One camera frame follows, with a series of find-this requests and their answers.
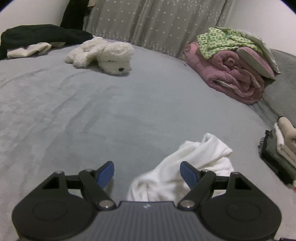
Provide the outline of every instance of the white logo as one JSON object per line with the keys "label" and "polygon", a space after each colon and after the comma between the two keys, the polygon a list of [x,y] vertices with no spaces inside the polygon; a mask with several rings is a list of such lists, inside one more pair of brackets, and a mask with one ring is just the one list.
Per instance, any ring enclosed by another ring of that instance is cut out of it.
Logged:
{"label": "white logo", "polygon": [[148,208],[150,208],[150,207],[151,207],[150,204],[146,204],[146,205],[143,206],[143,208],[146,208],[146,209],[148,209]]}

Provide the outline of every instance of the white plush dog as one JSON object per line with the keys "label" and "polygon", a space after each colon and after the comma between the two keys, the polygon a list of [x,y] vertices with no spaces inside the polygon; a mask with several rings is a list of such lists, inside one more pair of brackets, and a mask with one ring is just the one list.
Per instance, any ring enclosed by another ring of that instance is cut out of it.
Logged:
{"label": "white plush dog", "polygon": [[109,43],[101,37],[94,37],[73,49],[65,62],[78,68],[86,68],[91,62],[97,61],[106,73],[122,75],[131,70],[130,60],[133,54],[134,49],[130,43]]}

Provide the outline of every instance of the plush dog head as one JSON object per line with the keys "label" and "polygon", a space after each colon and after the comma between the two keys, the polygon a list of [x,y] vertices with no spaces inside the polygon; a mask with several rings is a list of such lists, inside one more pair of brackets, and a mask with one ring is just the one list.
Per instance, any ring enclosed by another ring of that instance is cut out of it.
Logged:
{"label": "plush dog head", "polygon": [[101,46],[96,59],[99,67],[106,73],[122,75],[131,70],[130,60],[133,54],[134,49],[130,43],[115,42]]}

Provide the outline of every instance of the green patterned cloth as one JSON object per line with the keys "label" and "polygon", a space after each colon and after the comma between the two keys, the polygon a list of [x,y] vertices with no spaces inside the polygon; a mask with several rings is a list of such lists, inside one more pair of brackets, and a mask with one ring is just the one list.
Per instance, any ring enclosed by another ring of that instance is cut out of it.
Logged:
{"label": "green patterned cloth", "polygon": [[197,42],[205,59],[213,57],[222,50],[234,50],[243,46],[255,50],[262,57],[264,56],[258,45],[243,38],[240,32],[231,28],[209,28],[207,33],[197,36]]}

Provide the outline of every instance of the pink pillow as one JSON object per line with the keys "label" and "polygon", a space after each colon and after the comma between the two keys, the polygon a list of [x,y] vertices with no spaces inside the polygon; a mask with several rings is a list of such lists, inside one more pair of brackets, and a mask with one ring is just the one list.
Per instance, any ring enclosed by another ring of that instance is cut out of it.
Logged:
{"label": "pink pillow", "polygon": [[261,76],[275,80],[274,72],[269,64],[256,51],[249,47],[240,47],[236,53]]}

